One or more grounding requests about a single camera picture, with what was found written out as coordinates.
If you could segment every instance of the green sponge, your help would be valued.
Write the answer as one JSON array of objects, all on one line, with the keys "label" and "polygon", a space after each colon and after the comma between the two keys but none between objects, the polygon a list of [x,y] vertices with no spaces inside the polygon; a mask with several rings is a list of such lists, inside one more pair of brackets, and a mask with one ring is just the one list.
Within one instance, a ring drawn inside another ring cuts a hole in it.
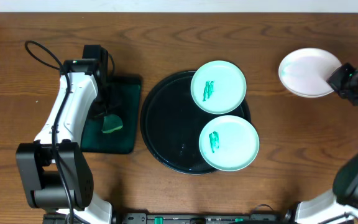
[{"label": "green sponge", "polygon": [[115,114],[110,114],[104,117],[102,132],[104,134],[112,133],[113,131],[122,128],[122,120]]}]

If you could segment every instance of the black round tray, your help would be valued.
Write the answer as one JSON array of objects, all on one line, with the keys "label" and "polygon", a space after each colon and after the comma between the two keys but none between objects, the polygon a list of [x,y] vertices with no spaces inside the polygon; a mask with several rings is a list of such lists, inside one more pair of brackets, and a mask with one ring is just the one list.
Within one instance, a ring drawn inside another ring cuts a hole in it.
[{"label": "black round tray", "polygon": [[152,155],[167,167],[186,174],[207,174],[216,169],[202,157],[198,138],[212,119],[234,115],[250,122],[247,102],[226,114],[209,114],[193,101],[190,83],[195,71],[173,74],[158,83],[144,101],[140,130]]}]

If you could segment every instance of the white plate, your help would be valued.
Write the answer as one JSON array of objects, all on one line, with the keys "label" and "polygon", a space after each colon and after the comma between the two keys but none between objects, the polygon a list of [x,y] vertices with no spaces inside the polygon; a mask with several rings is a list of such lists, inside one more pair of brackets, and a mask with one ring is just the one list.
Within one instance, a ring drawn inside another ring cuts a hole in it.
[{"label": "white plate", "polygon": [[[219,148],[211,148],[209,135],[217,132]],[[246,120],[231,115],[217,117],[201,131],[200,153],[205,161],[224,171],[237,171],[247,167],[258,154],[259,137]]]},{"label": "white plate", "polygon": [[[213,92],[204,98],[206,82],[213,83]],[[247,83],[244,74],[235,65],[213,61],[201,66],[191,79],[191,96],[204,111],[224,114],[236,109],[244,100]]]},{"label": "white plate", "polygon": [[278,68],[281,82],[292,93],[303,97],[320,97],[334,90],[327,79],[341,62],[326,50],[306,48],[288,54]]}]

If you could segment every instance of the white wall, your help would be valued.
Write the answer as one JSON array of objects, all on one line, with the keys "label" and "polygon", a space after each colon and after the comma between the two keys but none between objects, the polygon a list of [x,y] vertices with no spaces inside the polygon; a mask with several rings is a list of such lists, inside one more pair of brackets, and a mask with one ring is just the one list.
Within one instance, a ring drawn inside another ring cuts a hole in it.
[{"label": "white wall", "polygon": [[358,0],[0,0],[0,12],[358,12]]}]

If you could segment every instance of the wooden table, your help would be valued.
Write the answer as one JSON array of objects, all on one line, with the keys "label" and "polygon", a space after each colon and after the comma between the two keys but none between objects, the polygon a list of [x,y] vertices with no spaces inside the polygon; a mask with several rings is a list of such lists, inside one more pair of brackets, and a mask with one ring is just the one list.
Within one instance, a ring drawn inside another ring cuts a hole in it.
[{"label": "wooden table", "polygon": [[277,74],[281,59],[303,47],[358,65],[358,14],[0,13],[0,223],[40,223],[44,213],[25,200],[15,152],[46,122],[58,77],[27,54],[29,39],[62,61],[101,44],[118,73],[143,77],[141,104],[163,78],[212,60],[244,72],[256,160],[238,172],[180,174],[153,158],[138,127],[132,154],[85,154],[95,191],[119,211],[246,213],[261,203],[285,211],[330,189],[358,152],[358,106],[335,94],[295,96]]}]

